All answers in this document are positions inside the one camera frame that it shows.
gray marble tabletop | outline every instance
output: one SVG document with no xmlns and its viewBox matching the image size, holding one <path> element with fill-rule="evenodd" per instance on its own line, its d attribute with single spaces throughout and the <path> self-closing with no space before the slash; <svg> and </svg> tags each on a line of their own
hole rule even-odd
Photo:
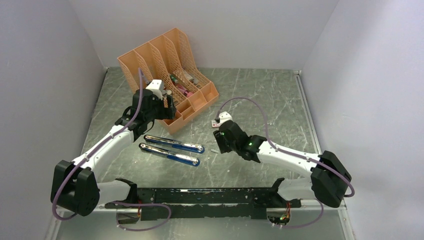
<svg viewBox="0 0 424 240">
<path fill-rule="evenodd" d="M 239 68 L 199 70 L 215 84 L 219 100 L 173 135 L 160 124 L 155 124 L 148 134 L 204 145 L 203 154 L 172 148 L 176 152 L 196 156 L 200 159 L 200 165 L 194 167 L 142 152 L 138 145 L 144 139 L 140 137 L 124 149 L 102 175 L 96 176 L 100 182 L 124 178 L 139 187 L 152 188 L 269 187 L 277 178 L 299 177 L 282 167 L 243 160 L 234 152 L 211 152 L 211 149 L 219 149 L 211 120 L 223 102 L 237 96 L 252 98 L 263 107 L 268 116 L 269 136 L 274 142 L 304 152 L 315 152 L 293 71 Z M 125 108 L 131 105 L 132 95 L 121 69 L 109 68 L 83 151 L 108 133 Z M 251 102 L 236 99 L 223 110 L 230 113 L 248 135 L 265 136 L 261 112 Z"/>
</svg>

gray wall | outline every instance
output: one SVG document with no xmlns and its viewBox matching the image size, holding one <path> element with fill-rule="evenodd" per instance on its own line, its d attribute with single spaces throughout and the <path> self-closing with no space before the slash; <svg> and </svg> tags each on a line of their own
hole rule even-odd
<svg viewBox="0 0 424 240">
<path fill-rule="evenodd" d="M 424 239 L 424 3 L 340 0 L 302 71 L 358 240 Z"/>
<path fill-rule="evenodd" d="M 81 153 L 104 68 L 68 1 L 0 1 L 0 239 L 43 239 L 60 160 Z"/>
<path fill-rule="evenodd" d="M 338 0 L 70 2 L 105 66 L 177 27 L 198 67 L 299 70 Z"/>
</svg>

